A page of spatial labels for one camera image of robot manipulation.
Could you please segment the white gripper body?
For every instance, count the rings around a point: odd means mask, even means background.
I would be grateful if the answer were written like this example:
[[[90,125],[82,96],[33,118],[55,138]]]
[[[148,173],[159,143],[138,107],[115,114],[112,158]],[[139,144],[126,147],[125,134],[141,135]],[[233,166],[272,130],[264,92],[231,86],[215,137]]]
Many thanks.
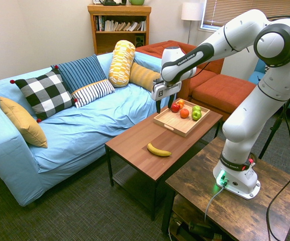
[[[174,95],[181,90],[181,82],[173,85],[167,85],[164,80],[155,79],[153,81],[153,87],[151,92],[151,98],[154,101],[161,100],[165,97]]]

